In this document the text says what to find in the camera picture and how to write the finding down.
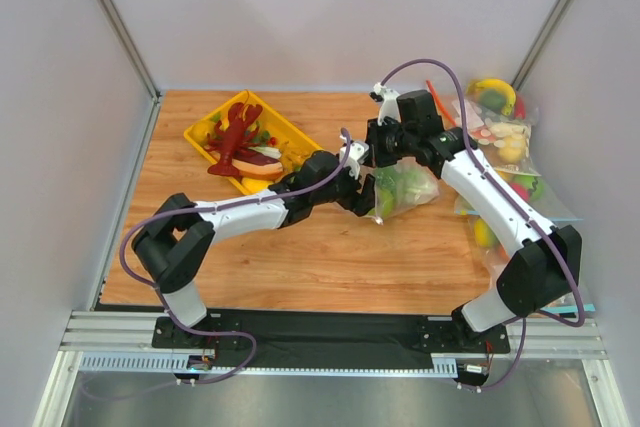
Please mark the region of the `clear zip top bag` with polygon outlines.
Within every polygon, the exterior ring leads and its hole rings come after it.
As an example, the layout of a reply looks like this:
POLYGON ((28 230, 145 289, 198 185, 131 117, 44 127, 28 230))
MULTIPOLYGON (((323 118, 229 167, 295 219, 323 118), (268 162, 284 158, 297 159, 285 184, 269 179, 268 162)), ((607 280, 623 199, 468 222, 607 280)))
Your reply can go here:
POLYGON ((402 159, 388 167, 364 167, 363 172, 375 179, 374 206, 366 217, 378 224, 431 203, 440 195, 437 179, 413 158, 402 159))

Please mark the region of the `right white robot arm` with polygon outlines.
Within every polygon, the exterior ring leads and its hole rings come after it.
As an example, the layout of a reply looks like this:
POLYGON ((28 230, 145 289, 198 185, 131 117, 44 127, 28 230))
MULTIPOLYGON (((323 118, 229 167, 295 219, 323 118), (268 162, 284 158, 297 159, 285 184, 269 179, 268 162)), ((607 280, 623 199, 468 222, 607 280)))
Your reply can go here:
POLYGON ((379 111, 367 124, 366 165, 412 158, 428 168, 471 203, 509 257, 491 288, 453 312, 466 334, 526 318, 579 293, 582 238, 574 227, 557 226, 524 201, 463 128, 445 128, 429 91, 400 94, 377 84, 370 96, 379 111))

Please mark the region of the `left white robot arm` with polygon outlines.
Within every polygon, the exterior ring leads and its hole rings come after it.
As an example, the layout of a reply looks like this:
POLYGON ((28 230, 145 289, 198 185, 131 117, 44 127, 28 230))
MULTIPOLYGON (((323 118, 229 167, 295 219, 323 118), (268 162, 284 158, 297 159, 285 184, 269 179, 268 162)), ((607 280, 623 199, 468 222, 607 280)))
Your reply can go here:
POLYGON ((337 203, 362 216, 375 203, 375 179, 360 179, 368 156, 352 142, 338 154, 319 150, 302 167, 256 194, 193 202, 175 194, 136 232, 131 247, 178 325, 194 329, 207 316, 195 285, 210 247, 254 231, 276 230, 307 219, 314 207, 337 203))

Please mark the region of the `red fake lobster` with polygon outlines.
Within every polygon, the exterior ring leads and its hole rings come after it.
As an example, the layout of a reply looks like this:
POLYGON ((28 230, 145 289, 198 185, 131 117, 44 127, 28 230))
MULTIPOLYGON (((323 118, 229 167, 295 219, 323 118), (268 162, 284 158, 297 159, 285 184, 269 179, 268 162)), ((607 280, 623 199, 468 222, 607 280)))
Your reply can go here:
POLYGON ((233 165, 234 154, 246 152, 249 147, 256 146, 253 142, 259 133, 259 128, 248 132, 248 129, 258 120, 263 107, 259 104, 246 104, 237 102, 227 112, 229 125, 222 131, 221 122, 214 126, 216 138, 207 135, 207 151, 217 152, 217 162, 210 166, 207 172, 211 175, 224 177, 236 177, 240 170, 233 165))

